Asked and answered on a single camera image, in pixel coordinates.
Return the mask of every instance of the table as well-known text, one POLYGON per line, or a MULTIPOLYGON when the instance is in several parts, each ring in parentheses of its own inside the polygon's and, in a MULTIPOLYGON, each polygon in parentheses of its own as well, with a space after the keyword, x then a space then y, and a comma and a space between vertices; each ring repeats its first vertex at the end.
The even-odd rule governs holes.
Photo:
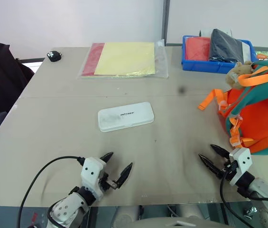
MULTIPOLYGON (((19 206, 35 174, 51 159, 111 151, 111 178, 134 165, 122 188, 109 190, 98 206, 220 202, 219 181, 198 153, 221 163, 209 145, 231 147, 215 102, 204 111, 197 106, 213 88, 228 89, 225 75, 183 71, 181 47, 167 47, 169 79, 79 79, 88 48, 55 50, 63 54, 61 61, 44 60, 0 127, 1 206, 19 206), (153 123, 100 132, 99 110, 144 101, 152 105, 153 123)), ((268 156, 252 159, 250 172, 268 181, 268 156)), ((80 173, 75 160, 53 163, 36 181, 26 206, 48 207, 65 197, 80 185, 80 173)), ((229 185, 225 198, 244 200, 229 185)))

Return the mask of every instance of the yellow folder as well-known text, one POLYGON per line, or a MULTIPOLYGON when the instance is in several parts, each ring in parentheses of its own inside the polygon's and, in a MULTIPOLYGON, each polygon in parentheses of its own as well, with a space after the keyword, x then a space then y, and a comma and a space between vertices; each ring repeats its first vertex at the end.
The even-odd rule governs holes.
POLYGON ((105 43, 95 75, 152 75, 155 74, 154 43, 105 43))

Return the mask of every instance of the orange backpack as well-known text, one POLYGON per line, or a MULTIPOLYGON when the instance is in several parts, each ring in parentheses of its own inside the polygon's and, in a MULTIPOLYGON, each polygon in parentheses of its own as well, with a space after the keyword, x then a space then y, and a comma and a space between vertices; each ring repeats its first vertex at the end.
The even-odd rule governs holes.
POLYGON ((204 110, 216 97, 231 145, 268 155, 268 60, 255 62, 252 67, 254 73, 238 77, 244 89, 225 93, 214 89, 198 108, 204 110))

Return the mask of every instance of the stuffed toy bear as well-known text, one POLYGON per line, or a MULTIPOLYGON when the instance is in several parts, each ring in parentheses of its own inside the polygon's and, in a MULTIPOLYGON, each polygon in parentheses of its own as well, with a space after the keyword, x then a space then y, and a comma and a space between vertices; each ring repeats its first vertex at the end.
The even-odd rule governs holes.
POLYGON ((237 62, 236 66, 227 73, 225 81, 234 89, 242 89, 243 87, 238 82, 238 76, 252 73, 253 68, 251 61, 245 61, 244 64, 237 62))

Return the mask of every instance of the white wall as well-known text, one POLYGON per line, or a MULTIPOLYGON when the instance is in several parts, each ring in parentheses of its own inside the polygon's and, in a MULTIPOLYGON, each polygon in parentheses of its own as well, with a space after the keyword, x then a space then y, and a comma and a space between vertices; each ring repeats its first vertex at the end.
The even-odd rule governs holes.
POLYGON ((163 0, 0 0, 0 42, 14 57, 52 47, 161 39, 163 0))
POLYGON ((200 29, 231 29, 234 38, 268 47, 268 0, 170 0, 167 43, 200 29))

